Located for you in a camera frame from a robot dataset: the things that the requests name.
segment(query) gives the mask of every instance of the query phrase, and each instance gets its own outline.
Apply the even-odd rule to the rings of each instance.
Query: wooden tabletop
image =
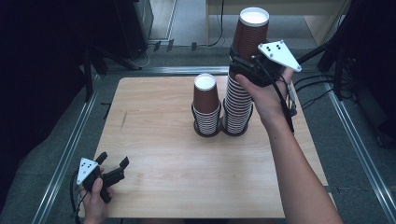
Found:
[[[216,78],[222,101],[227,77]],[[284,217],[269,140],[257,111],[244,135],[203,138],[192,126],[193,80],[120,81],[95,155],[107,152],[105,173],[118,168],[125,156],[130,161],[125,179],[112,187],[109,216]],[[301,109],[293,123],[305,156],[327,186]]]

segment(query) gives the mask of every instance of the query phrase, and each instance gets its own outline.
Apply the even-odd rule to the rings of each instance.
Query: human hand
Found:
[[[285,78],[285,81],[288,84],[290,84],[293,73],[293,70],[287,67],[281,76]],[[254,105],[264,126],[277,122],[279,119],[285,119],[279,96],[277,95],[273,85],[261,88],[251,83],[243,75],[236,75],[235,78],[239,84],[252,96]],[[286,85],[280,80],[276,82],[276,85],[279,87],[280,92],[285,98],[287,95]]]
[[[82,185],[80,185],[80,195],[83,197],[83,204],[85,208],[85,219],[84,223],[105,223],[108,217],[107,204],[103,201],[100,196],[100,191],[103,186],[102,178],[98,177],[92,185],[92,192],[85,190]],[[107,189],[109,196],[112,196],[112,190]]]

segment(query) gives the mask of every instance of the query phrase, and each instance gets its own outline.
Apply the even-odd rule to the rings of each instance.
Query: gray floor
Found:
[[[179,10],[183,8],[183,2],[186,3],[187,1],[179,1]],[[187,14],[182,16],[182,13],[177,11],[171,32],[171,38],[175,39],[175,45],[190,45],[191,42],[201,43],[201,41],[205,40],[205,37],[201,36],[201,26],[199,28],[197,27],[196,34],[186,32],[186,28],[183,28],[183,22],[178,18],[186,19],[192,13]],[[293,24],[299,24],[300,29],[298,30],[301,32],[300,34],[297,34],[295,29],[287,28],[291,22],[294,22]],[[106,122],[104,117],[108,110],[108,105],[104,104],[112,102],[119,80],[123,77],[158,75],[149,73],[153,67],[227,66],[229,63],[229,46],[227,44],[229,42],[227,38],[230,38],[233,34],[231,23],[230,20],[230,25],[227,25],[229,27],[227,29],[230,29],[230,31],[225,32],[227,34],[225,35],[226,41],[220,47],[201,47],[196,51],[191,51],[188,47],[174,47],[170,52],[166,51],[166,47],[162,47],[155,52],[150,49],[148,51],[149,64],[139,72],[126,71],[116,63],[108,63],[110,71],[107,76],[100,77],[100,85],[95,87],[97,96],[93,102],[92,112],[88,116],[85,128],[82,130],[76,150],[71,155],[71,161],[66,169],[65,177],[60,179],[62,185],[60,185],[57,194],[54,195],[55,200],[49,210],[48,216],[45,218],[45,223],[74,222],[73,218],[70,217],[72,209],[68,198],[69,179],[71,174],[77,169],[81,157],[93,157]],[[217,22],[213,21],[213,39],[216,39],[216,25]],[[270,27],[274,28],[269,31],[269,37],[290,38],[289,47],[292,49],[296,58],[315,47],[312,36],[306,32],[306,25],[302,20],[279,17],[278,21],[275,19],[271,21]],[[285,28],[277,31],[276,27]],[[303,77],[318,75],[315,67],[317,61],[318,57],[304,63],[304,71],[297,74],[294,77],[294,81]],[[146,64],[147,62],[148,58],[146,55],[142,55],[140,59],[134,61],[134,63],[139,64]],[[73,132],[74,126],[78,121],[78,116],[84,106],[84,91],[82,90],[76,96],[74,102],[65,111],[50,137],[33,149],[21,163],[13,186],[9,191],[6,207],[0,216],[0,223],[30,223],[34,220],[46,188],[51,181],[58,161],[64,153],[69,136]],[[298,97],[303,104],[325,91],[323,85],[315,85],[301,90],[298,93]],[[344,103],[361,134],[364,144],[372,155],[380,174],[384,177],[393,195],[395,195],[396,178],[393,171],[396,168],[396,150],[379,147],[376,143],[373,129],[367,123],[359,106],[351,100],[345,100]],[[361,167],[361,163],[356,156],[343,124],[332,106],[329,96],[326,95],[305,109],[304,115],[318,150],[323,169],[328,178],[335,204],[345,223],[389,223]],[[108,223],[120,223],[120,220],[114,218],[110,219]],[[134,220],[125,219],[123,223],[134,223]]]

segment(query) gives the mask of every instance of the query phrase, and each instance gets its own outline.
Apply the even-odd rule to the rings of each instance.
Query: white triangular marker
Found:
[[[98,166],[98,163],[96,161],[81,158],[78,168],[77,184],[81,184],[82,181],[84,181],[85,178],[87,178],[87,176],[92,173],[96,166]]]
[[[260,44],[259,50],[271,61],[289,67],[300,72],[302,67],[297,63],[294,56],[283,40],[268,44]]]

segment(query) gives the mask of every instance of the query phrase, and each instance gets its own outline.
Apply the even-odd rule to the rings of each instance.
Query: forearm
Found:
[[[289,223],[342,223],[284,118],[264,120]]]

